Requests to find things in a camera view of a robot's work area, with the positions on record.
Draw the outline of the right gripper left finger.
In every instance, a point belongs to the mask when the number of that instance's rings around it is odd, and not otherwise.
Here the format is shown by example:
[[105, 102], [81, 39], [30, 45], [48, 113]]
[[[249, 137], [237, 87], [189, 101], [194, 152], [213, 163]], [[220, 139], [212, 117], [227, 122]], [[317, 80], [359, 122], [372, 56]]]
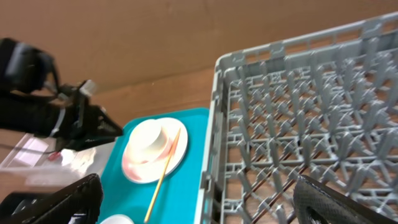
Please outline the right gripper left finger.
[[54, 192], [12, 192], [1, 202], [1, 224], [96, 223], [104, 192], [98, 174]]

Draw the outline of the cream cup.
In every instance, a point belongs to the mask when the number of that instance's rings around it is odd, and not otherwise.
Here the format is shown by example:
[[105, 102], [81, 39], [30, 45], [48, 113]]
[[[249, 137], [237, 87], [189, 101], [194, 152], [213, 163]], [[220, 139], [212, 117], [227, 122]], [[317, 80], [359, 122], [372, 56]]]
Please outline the cream cup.
[[170, 149], [170, 138], [159, 119], [147, 119], [131, 132], [126, 156], [134, 164], [160, 159]]

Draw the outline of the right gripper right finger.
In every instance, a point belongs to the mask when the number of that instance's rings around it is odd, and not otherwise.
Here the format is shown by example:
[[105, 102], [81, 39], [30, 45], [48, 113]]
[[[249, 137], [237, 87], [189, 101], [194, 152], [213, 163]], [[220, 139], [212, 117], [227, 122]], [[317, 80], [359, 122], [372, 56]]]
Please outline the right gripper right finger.
[[294, 211], [300, 224], [397, 223], [307, 175], [297, 178]]

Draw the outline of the grey bowl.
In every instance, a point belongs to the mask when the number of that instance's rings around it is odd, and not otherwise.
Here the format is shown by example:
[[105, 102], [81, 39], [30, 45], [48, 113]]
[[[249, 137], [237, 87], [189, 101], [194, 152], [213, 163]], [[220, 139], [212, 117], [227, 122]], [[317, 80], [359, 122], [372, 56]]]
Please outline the grey bowl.
[[134, 224], [134, 222], [126, 215], [117, 214], [105, 218], [100, 224]]

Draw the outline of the red snack wrapper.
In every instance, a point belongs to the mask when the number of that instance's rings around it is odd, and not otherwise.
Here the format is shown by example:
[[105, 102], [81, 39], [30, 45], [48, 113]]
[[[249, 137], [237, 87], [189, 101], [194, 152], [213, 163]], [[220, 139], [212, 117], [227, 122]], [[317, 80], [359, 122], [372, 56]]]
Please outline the red snack wrapper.
[[49, 161], [56, 161], [61, 156], [61, 152], [53, 152], [48, 156]]

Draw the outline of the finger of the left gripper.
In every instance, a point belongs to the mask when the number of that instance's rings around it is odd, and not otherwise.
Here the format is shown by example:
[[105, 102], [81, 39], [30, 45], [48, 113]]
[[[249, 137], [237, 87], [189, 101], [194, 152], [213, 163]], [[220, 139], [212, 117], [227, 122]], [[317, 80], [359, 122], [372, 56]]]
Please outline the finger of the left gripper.
[[123, 128], [115, 123], [103, 107], [99, 107], [98, 125], [96, 131], [97, 145], [114, 142], [116, 138], [123, 135]]

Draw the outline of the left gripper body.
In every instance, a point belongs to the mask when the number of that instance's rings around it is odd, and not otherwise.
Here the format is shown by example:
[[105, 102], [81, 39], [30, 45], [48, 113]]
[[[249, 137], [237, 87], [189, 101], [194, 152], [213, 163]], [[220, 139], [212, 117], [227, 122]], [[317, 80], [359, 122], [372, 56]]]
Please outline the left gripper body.
[[83, 151], [104, 144], [98, 130], [101, 108], [91, 104], [88, 96], [75, 90], [64, 109], [64, 119], [55, 135], [55, 151]]

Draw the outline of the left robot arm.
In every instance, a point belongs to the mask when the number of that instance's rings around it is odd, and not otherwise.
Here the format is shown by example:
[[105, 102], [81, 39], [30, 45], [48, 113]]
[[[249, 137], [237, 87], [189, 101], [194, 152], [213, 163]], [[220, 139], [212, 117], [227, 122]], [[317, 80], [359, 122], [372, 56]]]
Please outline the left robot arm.
[[111, 143], [123, 129], [103, 107], [90, 103], [94, 90], [92, 80], [61, 84], [47, 52], [1, 39], [1, 128], [53, 138], [56, 152]]

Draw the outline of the wooden chopstick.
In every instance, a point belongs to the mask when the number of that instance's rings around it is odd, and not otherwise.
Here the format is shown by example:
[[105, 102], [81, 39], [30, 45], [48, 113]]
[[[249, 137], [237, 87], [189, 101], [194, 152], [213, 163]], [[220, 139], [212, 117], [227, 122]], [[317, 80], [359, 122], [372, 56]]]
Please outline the wooden chopstick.
[[152, 214], [152, 211], [153, 211], [155, 202], [156, 202], [156, 200], [157, 200], [158, 194], [159, 194], [159, 192], [160, 192], [160, 188], [161, 188], [162, 183], [163, 183], [163, 181], [164, 181], [165, 175], [166, 175], [166, 173], [167, 173], [167, 169], [168, 169], [169, 163], [170, 163], [171, 158], [172, 158], [172, 156], [174, 155], [175, 150], [176, 150], [176, 148], [177, 148], [178, 140], [179, 140], [179, 137], [180, 137], [180, 133], [181, 133], [181, 129], [179, 129], [179, 130], [177, 131], [176, 137], [175, 137], [175, 139], [174, 139], [174, 141], [173, 141], [173, 143], [172, 143], [172, 146], [171, 146], [171, 148], [170, 148], [169, 154], [168, 154], [167, 159], [166, 159], [166, 162], [165, 162], [165, 164], [164, 164], [164, 169], [163, 169], [163, 171], [162, 171], [162, 175], [161, 175], [160, 178], [159, 178], [159, 181], [158, 181], [157, 186], [156, 186], [156, 188], [155, 188], [154, 194], [153, 194], [152, 199], [151, 199], [151, 201], [150, 201], [149, 208], [147, 209], [147, 213], [146, 213], [145, 218], [144, 218], [144, 223], [148, 223], [149, 220], [150, 220], [150, 216], [151, 216], [151, 214]]

